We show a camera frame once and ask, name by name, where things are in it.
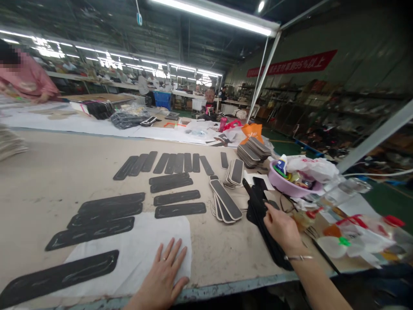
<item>metal pole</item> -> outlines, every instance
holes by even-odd
[[[254,99],[255,99],[255,94],[256,94],[256,92],[257,92],[257,86],[258,86],[258,81],[259,81],[259,74],[261,73],[262,64],[263,64],[263,62],[264,62],[265,51],[267,50],[267,44],[268,44],[268,37],[267,37],[267,40],[266,40],[266,42],[265,42],[264,53],[262,54],[261,64],[260,64],[260,66],[259,66],[257,82],[255,83],[255,89],[254,89],[254,94],[253,94],[253,101],[254,101]]]
[[[267,64],[265,65],[264,71],[262,73],[261,80],[259,81],[259,86],[257,88],[256,98],[254,98],[253,101],[251,102],[250,112],[249,112],[248,117],[247,117],[247,123],[250,121],[251,114],[253,113],[253,109],[254,109],[254,106],[255,106],[255,102],[258,99],[258,94],[261,91],[262,85],[264,84],[264,80],[265,80],[265,77],[267,75],[268,68],[270,67],[270,63],[272,61],[272,57],[274,57],[275,49],[277,48],[278,42],[280,41],[281,33],[282,33],[282,31],[280,30],[280,31],[277,32],[277,35],[275,36],[274,44],[272,45],[270,55],[268,55]]]
[[[410,100],[403,108],[390,117],[370,137],[365,139],[344,160],[337,164],[337,169],[343,173],[353,166],[359,159],[381,144],[413,118],[413,100]]]

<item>bottle cap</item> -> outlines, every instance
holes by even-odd
[[[392,225],[392,226],[402,227],[406,225],[405,222],[403,222],[402,220],[399,220],[397,217],[394,217],[393,215],[385,216],[383,217],[383,219],[385,223]]]

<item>white cloth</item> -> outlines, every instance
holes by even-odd
[[[139,88],[139,93],[141,95],[146,95],[149,93],[148,89],[148,80],[143,77],[143,75],[140,75],[138,78],[138,88]]]
[[[77,69],[76,66],[72,64],[71,62],[68,65],[63,64],[63,68],[65,68],[67,71],[74,71]]]

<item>pink shirt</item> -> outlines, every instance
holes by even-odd
[[[11,71],[0,65],[0,89],[12,84],[14,89],[24,98],[37,98],[43,93],[50,97],[59,96],[56,85],[46,71],[27,53],[16,50],[20,56],[20,66]]]

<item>cable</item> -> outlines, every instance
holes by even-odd
[[[376,176],[376,177],[392,177],[392,176],[407,174],[407,173],[410,173],[410,172],[413,172],[413,169],[404,170],[404,171],[396,172],[396,173],[393,173],[393,174],[345,174],[345,175],[343,175],[343,177],[350,177],[350,176],[354,176],[354,175],[368,175],[368,176]]]

